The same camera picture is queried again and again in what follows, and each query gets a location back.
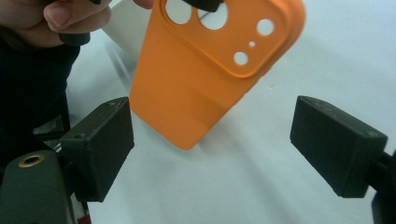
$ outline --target white surface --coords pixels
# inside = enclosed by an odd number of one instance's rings
[[[296,98],[308,95],[387,134],[393,153],[396,1],[305,6],[299,41],[194,149],[174,148],[133,116],[136,145],[105,202],[90,203],[93,224],[373,223],[374,191],[338,198],[289,134]],[[69,78],[73,122],[127,95],[134,66],[105,33],[93,33]]]

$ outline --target black sleeve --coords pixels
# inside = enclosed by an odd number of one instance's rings
[[[43,147],[33,129],[64,94],[78,54],[66,45],[23,54],[0,38],[0,166]]]

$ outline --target phone case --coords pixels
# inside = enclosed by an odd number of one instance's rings
[[[228,18],[211,30],[198,10],[178,24],[156,0],[134,74],[130,105],[176,147],[192,148],[296,41],[300,0],[225,0]],[[270,28],[261,30],[265,23]]]

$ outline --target white background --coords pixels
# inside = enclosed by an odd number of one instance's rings
[[[289,134],[297,96],[307,95],[385,133],[393,154],[396,1],[304,4],[300,39],[192,150],[133,115],[135,147],[106,200],[90,203],[93,224],[373,223],[374,191],[338,198]],[[92,33],[69,78],[73,124],[127,96],[135,65],[103,31]]]

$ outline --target camera cutout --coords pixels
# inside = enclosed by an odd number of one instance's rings
[[[201,24],[209,30],[221,29],[228,20],[228,8],[225,3],[221,3],[216,12],[198,10]]]
[[[270,35],[274,30],[274,23],[269,19],[262,19],[257,23],[257,32],[261,35]]]
[[[238,51],[235,53],[233,56],[233,60],[238,64],[238,65],[245,65],[248,63],[248,55],[245,52]]]
[[[179,25],[187,23],[191,18],[192,8],[183,0],[167,0],[165,10],[169,19]]]

